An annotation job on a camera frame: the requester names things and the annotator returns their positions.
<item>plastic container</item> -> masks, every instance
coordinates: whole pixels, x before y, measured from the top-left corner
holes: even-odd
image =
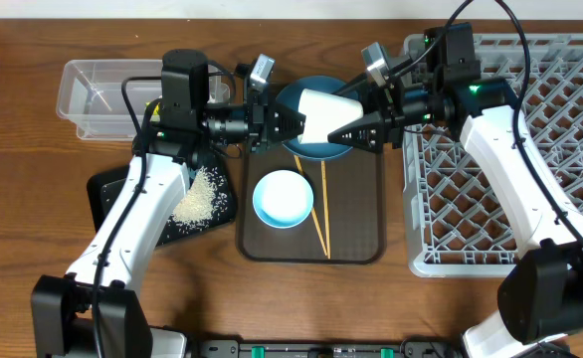
[[[72,60],[64,66],[57,99],[57,115],[77,125],[85,140],[132,140],[135,135],[121,83],[134,76],[160,76],[160,60]],[[216,72],[210,66],[209,72]],[[139,120],[145,105],[161,96],[161,81],[131,82],[128,97]],[[229,98],[227,85],[210,78],[210,101]]]
[[[548,167],[583,212],[583,34],[526,37],[526,123]],[[518,92],[523,49],[517,35],[474,35],[474,42],[483,78],[504,77]],[[406,39],[405,53],[415,58],[422,51],[422,35]],[[426,75],[422,64],[410,81]],[[512,230],[471,155],[446,138],[413,133],[405,133],[402,153],[411,271],[424,277],[508,275],[516,261]]]

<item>gray placemat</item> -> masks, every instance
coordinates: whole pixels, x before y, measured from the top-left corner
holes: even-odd
[[[313,189],[314,208],[324,230],[322,179],[319,161],[300,160]],[[293,155],[283,147],[245,159],[237,246],[248,259],[270,262],[370,264],[385,249],[382,155],[351,150],[326,163],[331,260],[324,255],[309,215],[289,229],[274,229],[254,211],[256,184],[275,170],[297,171]]]

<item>yellow chopstick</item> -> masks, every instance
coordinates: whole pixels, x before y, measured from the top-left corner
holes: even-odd
[[[322,169],[322,205],[324,205],[324,232],[327,237],[327,258],[331,260],[331,240],[329,239],[329,205],[327,204],[327,170],[324,160],[320,163]]]
[[[295,160],[295,166],[298,168],[298,174],[304,176],[304,172],[302,171],[302,166],[300,165],[300,158],[297,155],[293,157]],[[313,217],[313,223],[315,224],[315,229],[318,231],[318,237],[320,238],[320,244],[322,245],[322,251],[324,255],[329,257],[327,252],[327,248],[324,246],[324,239],[322,238],[322,230],[320,229],[320,223],[318,222],[318,216],[315,214],[315,209],[311,208],[311,216]]]

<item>green indicator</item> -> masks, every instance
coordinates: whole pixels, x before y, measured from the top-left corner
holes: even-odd
[[[252,347],[252,358],[265,358],[265,347]]]
[[[393,358],[393,349],[382,348],[380,350],[380,358]]]

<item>chopsticks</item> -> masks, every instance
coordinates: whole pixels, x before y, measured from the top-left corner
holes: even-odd
[[[298,168],[298,174],[304,176],[304,172],[302,171],[302,166],[300,165],[300,158],[298,158],[297,155],[295,155],[293,157],[293,159],[295,160],[295,166]],[[322,169],[322,191],[323,191],[323,198],[326,199],[326,187],[324,185],[324,180],[325,176],[324,176],[324,169]],[[325,213],[327,213],[327,209],[326,209],[326,200],[324,202],[324,210]],[[315,208],[311,208],[311,216],[313,217],[313,223],[315,224],[315,229],[318,231],[318,237],[320,238],[320,244],[322,245],[322,251],[324,252],[324,255],[327,256],[328,259],[331,259],[331,252],[330,252],[330,247],[329,247],[329,225],[328,225],[328,219],[326,220],[326,227],[327,227],[327,246],[324,245],[324,239],[322,238],[322,230],[320,229],[320,223],[318,222],[318,216],[315,214]]]
[[[320,162],[322,170],[322,205],[324,206],[324,231],[327,237],[327,258],[331,260],[331,240],[329,239],[329,205],[327,204],[327,170],[324,160]]]

